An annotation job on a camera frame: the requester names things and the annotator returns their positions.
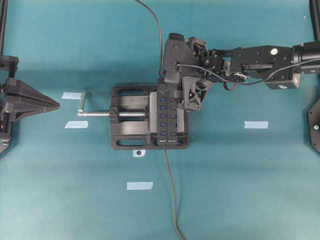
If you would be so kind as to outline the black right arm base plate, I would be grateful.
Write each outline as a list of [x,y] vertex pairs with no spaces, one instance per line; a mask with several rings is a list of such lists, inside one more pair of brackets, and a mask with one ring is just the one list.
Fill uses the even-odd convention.
[[320,100],[319,99],[308,110],[307,118],[308,118],[310,145],[317,153],[320,153]]

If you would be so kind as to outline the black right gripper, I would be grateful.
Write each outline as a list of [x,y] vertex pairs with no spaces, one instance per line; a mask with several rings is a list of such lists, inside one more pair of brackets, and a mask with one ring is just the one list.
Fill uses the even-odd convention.
[[199,111],[211,83],[202,60],[207,43],[196,37],[169,36],[165,42],[162,74],[158,81],[158,109],[162,112]]

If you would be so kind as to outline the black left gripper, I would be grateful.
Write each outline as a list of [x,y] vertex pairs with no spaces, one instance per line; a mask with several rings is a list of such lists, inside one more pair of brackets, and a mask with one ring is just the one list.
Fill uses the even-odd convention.
[[0,120],[16,122],[58,110],[58,102],[15,77],[18,63],[19,59],[15,56],[0,57],[0,69],[8,72],[7,79],[0,85]]

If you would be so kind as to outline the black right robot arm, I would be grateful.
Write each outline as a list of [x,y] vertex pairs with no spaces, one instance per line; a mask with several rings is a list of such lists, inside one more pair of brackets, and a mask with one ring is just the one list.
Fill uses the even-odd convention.
[[171,33],[164,48],[157,106],[161,112],[199,111],[213,83],[227,91],[260,83],[274,90],[296,89],[301,74],[319,72],[318,41],[293,47],[208,49],[204,40]]

